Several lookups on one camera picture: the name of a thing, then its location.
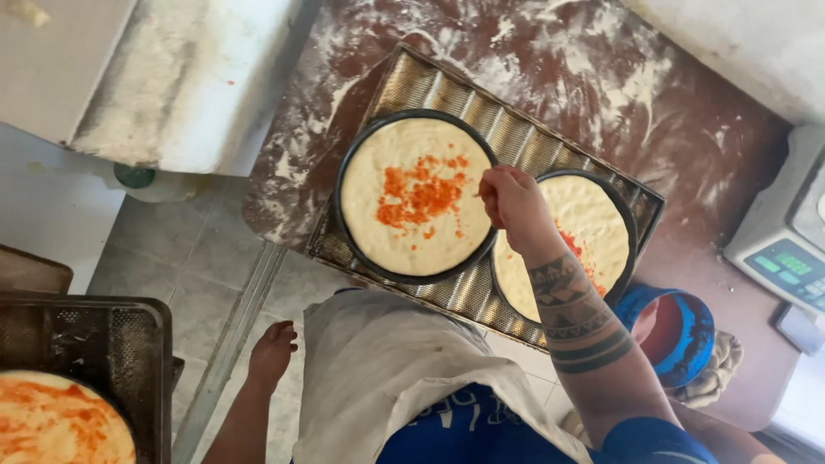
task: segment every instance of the perforated baking tray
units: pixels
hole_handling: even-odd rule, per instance
[[[401,44],[390,58],[387,73],[361,127],[376,117],[412,108],[431,108],[458,116],[484,137],[499,163],[517,166],[535,177],[561,169],[581,169],[604,178],[616,187],[633,212],[641,255],[664,209],[665,200],[661,195],[490,92]],[[412,286],[392,282],[358,262],[331,211],[316,226],[307,253],[321,263],[433,310],[480,324],[546,351],[542,331],[514,315],[493,290],[489,255],[460,275],[435,284]]]
[[[125,416],[138,464],[170,462],[171,327],[151,298],[0,293],[0,369],[92,386]]]

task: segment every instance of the scale display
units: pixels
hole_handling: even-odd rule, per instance
[[[774,242],[744,261],[777,287],[825,311],[825,263],[792,240]]]

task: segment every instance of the digital scale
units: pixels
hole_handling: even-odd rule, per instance
[[[825,127],[790,134],[785,165],[759,192],[724,256],[813,315],[825,312]]]

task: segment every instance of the raw pizza dough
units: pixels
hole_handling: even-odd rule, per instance
[[[579,261],[592,270],[591,282],[604,296],[627,264],[629,237],[621,214],[598,184],[581,176],[549,178],[539,183],[539,189],[559,230],[582,250]],[[540,322],[524,260],[510,248],[504,230],[498,232],[493,260],[507,302],[527,319]]]
[[[437,274],[463,262],[490,230],[484,203],[475,197],[490,167],[481,146],[448,122],[411,118],[385,125],[346,168],[344,221],[373,263],[409,276]],[[390,188],[396,183],[389,182],[391,173],[400,175],[402,193]]]
[[[0,462],[135,462],[134,441],[117,411],[61,376],[0,372],[0,418]]]

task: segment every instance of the tattoo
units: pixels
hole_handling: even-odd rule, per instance
[[[601,299],[572,253],[528,270],[550,356],[559,372],[604,367],[629,352],[633,339]]]

